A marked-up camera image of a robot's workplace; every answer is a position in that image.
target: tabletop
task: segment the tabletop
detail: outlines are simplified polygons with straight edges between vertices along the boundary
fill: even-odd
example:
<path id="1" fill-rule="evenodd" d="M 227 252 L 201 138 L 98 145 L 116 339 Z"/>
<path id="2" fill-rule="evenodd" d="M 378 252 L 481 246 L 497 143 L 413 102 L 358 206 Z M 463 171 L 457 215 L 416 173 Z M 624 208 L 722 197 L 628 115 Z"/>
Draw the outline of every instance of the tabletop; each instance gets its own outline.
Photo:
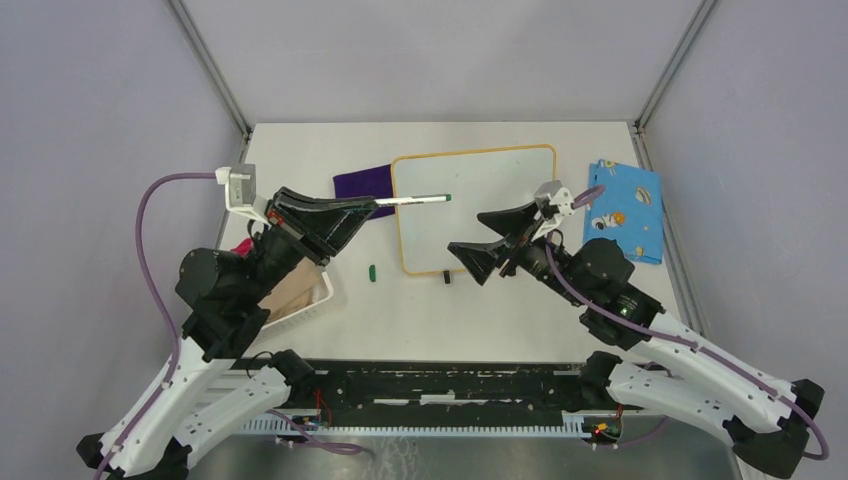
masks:
<path id="1" fill-rule="evenodd" d="M 575 195 L 587 186 L 590 163 L 637 164 L 625 122 L 258 124 L 245 162 L 256 165 L 257 192 L 266 198 L 282 186 L 332 198 L 334 175 L 400 156 L 532 144 L 556 149 L 557 177 Z M 560 227 L 570 252 L 582 244 L 583 215 L 578 211 Z M 243 240 L 246 223 L 229 216 L 220 248 Z M 467 273 L 455 274 L 450 285 L 440 275 L 407 275 L 393 216 L 368 221 L 327 271 L 336 289 L 330 307 L 257 340 L 247 356 L 292 348 L 304 358 L 568 363 L 607 350 L 638 359 L 592 337 L 578 321 L 584 308 L 523 272 L 493 276 L 483 287 Z M 637 263 L 631 283 L 678 315 L 665 264 Z"/>

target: gray wall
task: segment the gray wall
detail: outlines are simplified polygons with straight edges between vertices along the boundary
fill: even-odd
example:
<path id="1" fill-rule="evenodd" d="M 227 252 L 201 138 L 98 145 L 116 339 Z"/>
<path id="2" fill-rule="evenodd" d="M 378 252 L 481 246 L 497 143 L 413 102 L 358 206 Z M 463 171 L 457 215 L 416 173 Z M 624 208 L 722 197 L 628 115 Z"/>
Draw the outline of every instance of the gray wall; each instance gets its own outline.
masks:
<path id="1" fill-rule="evenodd" d="M 133 246 L 154 179 L 237 160 L 239 135 L 164 1 L 0 2 L 0 478 L 91 478 L 74 453 L 163 364 Z M 146 222 L 171 311 L 213 182 L 171 184 Z"/>
<path id="2" fill-rule="evenodd" d="M 715 341 L 827 390 L 799 479 L 848 470 L 846 77 L 848 3 L 721 2 L 647 132 Z"/>
<path id="3" fill-rule="evenodd" d="M 700 0 L 186 0 L 250 122 L 633 119 Z"/>

